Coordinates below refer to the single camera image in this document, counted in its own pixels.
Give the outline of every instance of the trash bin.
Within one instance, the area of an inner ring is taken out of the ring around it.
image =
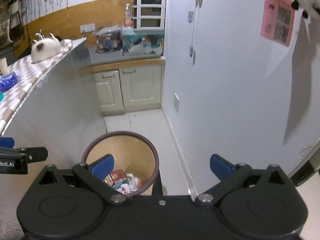
[[[142,181],[142,187],[128,197],[152,194],[152,185],[159,172],[159,157],[148,139],[128,131],[107,133],[89,145],[82,161],[90,165],[107,154],[113,155],[114,170],[132,173]]]

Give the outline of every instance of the white cabinet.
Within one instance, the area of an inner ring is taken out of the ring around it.
[[[125,110],[140,110],[145,105],[153,108],[160,106],[161,65],[130,67],[119,71]]]
[[[96,88],[103,112],[123,111],[118,70],[94,74]]]

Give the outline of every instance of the wall switch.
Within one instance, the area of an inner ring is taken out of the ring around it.
[[[88,26],[87,25],[81,25],[80,26],[80,33],[87,33],[88,32]]]
[[[177,93],[174,93],[174,108],[176,109],[177,113],[179,112],[179,97]]]
[[[94,23],[88,24],[88,32],[94,32],[96,30],[96,26]]]

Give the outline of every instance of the checkered tablecloth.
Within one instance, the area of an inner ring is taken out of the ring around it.
[[[60,43],[61,53],[50,59],[34,64],[31,60],[31,55],[29,55],[9,66],[9,69],[15,71],[17,74],[19,82],[14,87],[4,92],[4,99],[0,102],[1,134],[33,85],[37,83],[45,73],[54,68],[63,55],[73,47],[71,40],[63,40]]]

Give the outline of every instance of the plastic bottle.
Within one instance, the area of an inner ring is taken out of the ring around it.
[[[124,26],[131,27],[131,20],[132,20],[132,15],[131,15],[130,3],[127,3],[125,5],[125,12],[124,12]]]

